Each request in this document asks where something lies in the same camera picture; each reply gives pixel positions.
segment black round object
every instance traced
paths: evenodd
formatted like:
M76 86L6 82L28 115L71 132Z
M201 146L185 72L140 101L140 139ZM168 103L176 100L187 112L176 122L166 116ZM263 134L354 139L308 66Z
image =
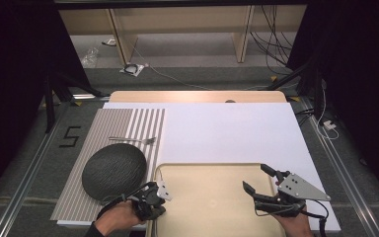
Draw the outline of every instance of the black round object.
M146 175L146 158L137 147L118 143L97 151L82 172L82 186L94 199L128 195Z

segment hand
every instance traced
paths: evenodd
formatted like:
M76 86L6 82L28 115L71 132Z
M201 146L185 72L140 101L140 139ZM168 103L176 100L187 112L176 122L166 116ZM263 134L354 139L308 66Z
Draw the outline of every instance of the hand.
M272 216L282 225L285 232L290 237L313 237L312 230L310 229L309 217L299 213L296 217L282 217L279 215Z
M142 224L144 221L135 215L131 200L122 201L113 208L107 210L97 221L95 227L104 236L110 235L115 230L129 229L134 225Z

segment fork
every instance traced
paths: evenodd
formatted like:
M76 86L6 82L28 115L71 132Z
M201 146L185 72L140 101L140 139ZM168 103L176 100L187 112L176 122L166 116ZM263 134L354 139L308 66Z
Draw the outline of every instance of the fork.
M109 140L118 140L118 141L137 141L141 142L145 145L151 145L155 143L156 136L152 138L146 138L146 139L134 139L134 138L127 138L127 137L121 137L121 136L110 136Z

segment beige tray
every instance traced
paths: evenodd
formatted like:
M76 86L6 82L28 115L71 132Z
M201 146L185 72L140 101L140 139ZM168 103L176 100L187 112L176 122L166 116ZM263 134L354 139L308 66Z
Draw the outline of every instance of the beige tray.
M243 190L245 181L257 194L273 196L260 164L163 164L158 176L173 199L157 221L147 223L147 237L285 236L273 217L255 215L253 199Z

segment white cable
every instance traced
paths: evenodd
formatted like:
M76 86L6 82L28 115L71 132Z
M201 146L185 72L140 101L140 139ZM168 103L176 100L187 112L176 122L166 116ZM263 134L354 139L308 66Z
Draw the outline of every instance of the white cable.
M335 140L338 137L340 137L340 134L334 128L332 129L332 131L334 131L337 134L335 137L328 137L328 136L322 134L322 132L320 131L320 128L319 128L319 123L322 120L322 117L323 117L325 110L326 110L326 94L325 94L325 89L323 88L323 86L322 86L322 91L323 91L323 111L322 111L321 116L319 117L318 122L316 123L316 129L318 130L318 132L321 136L323 136L329 140Z
M207 87L202 87L202 86L197 86L197 85L188 84L188 83L185 83L185 82L183 82L183 81L181 81L181 80L179 80L179 79L177 79L177 78L175 78L175 77L172 77L172 76L169 76L169 75L166 75L166 74L163 74L163 73L157 71L154 67L152 67L151 63L148 62L148 61L147 61L147 60L146 60L146 59L140 54L140 52L134 47L134 45L133 45L132 43L128 42L128 41L125 40L125 39L123 39L123 40L126 41L128 44L130 44L130 45L133 47L133 50L134 50L135 52L137 52L137 54L139 55L139 57L140 57L141 59L143 59L144 61L146 61L146 63L149 65L149 67L150 67L154 72L156 72L157 74L159 74L159 75L161 75L161 76L164 76L164 77L167 77L167 78L170 78L170 79L172 79L172 80L175 80L175 81L177 81L177 82L179 82L179 83L181 83L181 84L183 84L183 85L186 85L186 86L190 86L190 87L194 87L194 88L199 88L199 89L203 89L203 90L207 90L207 91L217 91L217 90L215 90L215 89L211 89L211 88L207 88ZM289 88L289 87L292 87L292 86L295 86L295 85L297 85L297 83L294 84L294 85L290 85L290 86L288 86L288 87L285 87L285 88ZM255 88L266 88L266 87L267 87L267 86L253 86L253 87L248 87L248 88L240 89L240 90L241 90L241 91L248 91L248 90L255 89Z

